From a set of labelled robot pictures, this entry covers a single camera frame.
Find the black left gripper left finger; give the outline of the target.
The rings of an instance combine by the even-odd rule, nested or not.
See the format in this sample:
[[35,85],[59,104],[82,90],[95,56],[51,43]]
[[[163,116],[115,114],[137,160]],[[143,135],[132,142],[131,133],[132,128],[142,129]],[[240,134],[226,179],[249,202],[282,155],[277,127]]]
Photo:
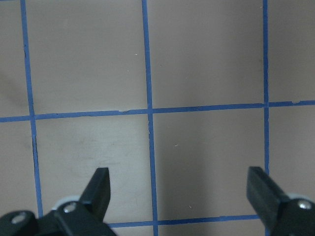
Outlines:
[[114,236],[103,222],[110,202],[108,168],[97,168],[78,200],[67,201],[36,218],[28,210],[0,218],[2,236]]

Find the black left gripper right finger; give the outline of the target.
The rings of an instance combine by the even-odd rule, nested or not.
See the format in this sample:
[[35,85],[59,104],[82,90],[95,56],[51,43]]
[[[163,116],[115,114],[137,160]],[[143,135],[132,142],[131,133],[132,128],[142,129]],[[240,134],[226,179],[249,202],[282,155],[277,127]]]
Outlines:
[[313,236],[315,202],[285,193],[261,167],[249,167],[247,199],[271,236]]

